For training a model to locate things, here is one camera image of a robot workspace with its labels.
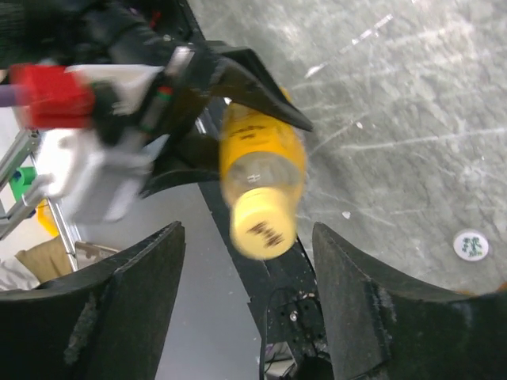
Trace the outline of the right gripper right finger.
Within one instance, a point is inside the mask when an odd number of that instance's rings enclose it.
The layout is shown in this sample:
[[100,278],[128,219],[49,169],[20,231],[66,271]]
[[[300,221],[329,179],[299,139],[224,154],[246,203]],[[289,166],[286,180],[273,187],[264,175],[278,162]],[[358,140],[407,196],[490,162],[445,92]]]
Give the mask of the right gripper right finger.
[[433,286],[320,222],[312,243],[335,378],[505,378],[505,292],[470,296]]

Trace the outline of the yellow bottle cap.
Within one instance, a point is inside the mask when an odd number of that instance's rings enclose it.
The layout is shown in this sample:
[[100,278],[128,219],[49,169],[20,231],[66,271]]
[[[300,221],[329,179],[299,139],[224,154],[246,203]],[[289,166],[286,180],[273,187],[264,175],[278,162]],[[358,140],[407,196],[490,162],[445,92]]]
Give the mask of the yellow bottle cap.
[[295,243],[294,203],[278,188],[245,192],[231,208],[231,241],[245,257],[271,260]]

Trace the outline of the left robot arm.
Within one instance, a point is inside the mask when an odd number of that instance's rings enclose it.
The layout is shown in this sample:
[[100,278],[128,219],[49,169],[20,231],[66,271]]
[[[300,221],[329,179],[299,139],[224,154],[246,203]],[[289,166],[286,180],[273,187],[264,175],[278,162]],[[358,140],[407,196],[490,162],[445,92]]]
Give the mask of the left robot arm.
[[219,177],[216,120],[205,136],[193,126],[218,99],[241,105],[309,131],[312,123],[282,93],[257,54],[207,40],[185,1],[4,1],[1,4],[1,65],[50,58],[62,66],[101,64],[107,69],[141,64],[166,67],[178,53],[189,61],[175,74],[156,74],[138,105],[114,112],[121,98],[111,80],[93,80],[92,125],[106,146],[139,127],[149,140],[168,141],[140,193],[148,197],[181,184]]

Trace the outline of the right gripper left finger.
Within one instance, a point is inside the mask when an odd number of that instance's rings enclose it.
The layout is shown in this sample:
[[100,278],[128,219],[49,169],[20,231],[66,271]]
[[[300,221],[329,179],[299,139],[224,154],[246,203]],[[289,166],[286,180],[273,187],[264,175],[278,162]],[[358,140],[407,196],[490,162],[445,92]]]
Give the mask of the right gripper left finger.
[[2,292],[2,378],[154,378],[184,258],[173,222],[69,275]]

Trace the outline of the yellow juice bottle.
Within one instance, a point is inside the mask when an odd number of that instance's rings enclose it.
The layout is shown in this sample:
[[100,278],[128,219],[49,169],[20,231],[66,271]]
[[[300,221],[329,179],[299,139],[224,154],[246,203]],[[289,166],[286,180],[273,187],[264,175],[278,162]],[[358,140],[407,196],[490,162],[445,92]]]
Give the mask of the yellow juice bottle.
[[306,153],[292,125],[230,101],[223,114],[219,169],[235,226],[260,204],[269,212],[264,227],[295,238]]

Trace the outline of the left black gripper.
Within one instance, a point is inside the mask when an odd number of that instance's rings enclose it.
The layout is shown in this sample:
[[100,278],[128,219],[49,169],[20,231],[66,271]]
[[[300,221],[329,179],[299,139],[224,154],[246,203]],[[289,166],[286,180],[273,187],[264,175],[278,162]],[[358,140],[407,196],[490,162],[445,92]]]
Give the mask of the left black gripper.
[[[275,82],[257,53],[211,41],[218,56],[211,93],[272,116],[304,131],[313,123],[295,107]],[[203,46],[175,44],[165,66],[98,65],[94,67],[94,155],[99,158],[143,156],[147,143],[169,135],[176,127],[176,100],[183,98],[189,65],[204,54]],[[147,198],[184,184],[219,179],[219,141],[188,133],[164,148],[140,192]]]

